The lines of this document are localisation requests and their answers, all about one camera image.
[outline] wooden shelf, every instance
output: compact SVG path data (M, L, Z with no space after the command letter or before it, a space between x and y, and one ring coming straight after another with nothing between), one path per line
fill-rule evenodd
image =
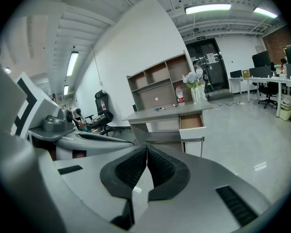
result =
M166 84L169 84L169 83L170 83L170 79L168 78L168 79L164 79L164 80L161 80L161 81L157 81L157 82L148 84L148 85L146 85L146 86L144 86L142 88L135 89L132 92L141 93L141 92L152 90L152 89L155 89L157 87L160 87L160 86L163 86L163 85L166 85Z
M177 82L180 82L180 81L182 81L182 79L173 81L173 83L177 83Z
M192 100L191 90L182 81L190 72L186 54L174 56L126 76L138 111L177 102L176 84L183 89L185 101Z

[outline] exit sign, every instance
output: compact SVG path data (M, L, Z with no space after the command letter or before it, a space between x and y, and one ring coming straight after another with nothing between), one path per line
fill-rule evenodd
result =
M197 37L197 39L200 41L200 40L205 40L206 38L204 36L199 36Z

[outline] brick wall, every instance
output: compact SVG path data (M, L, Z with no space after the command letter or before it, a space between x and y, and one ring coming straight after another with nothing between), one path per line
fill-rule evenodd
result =
M288 27L282 27L263 38L271 62L280 64L280 59L285 58L284 48L291 44L291 32Z

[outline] flower vase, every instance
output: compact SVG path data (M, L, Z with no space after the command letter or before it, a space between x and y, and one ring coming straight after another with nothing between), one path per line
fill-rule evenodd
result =
M199 103L199 92L198 92L198 87L196 87L196 88L191 88L191 94L192 94L192 98L193 98L193 102L194 102L194 104L198 104L198 103Z

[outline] open drawer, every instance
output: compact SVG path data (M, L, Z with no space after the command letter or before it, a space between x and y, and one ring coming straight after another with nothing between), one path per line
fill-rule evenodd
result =
M205 136L206 126L201 114L179 116L179 132L182 140L194 140Z

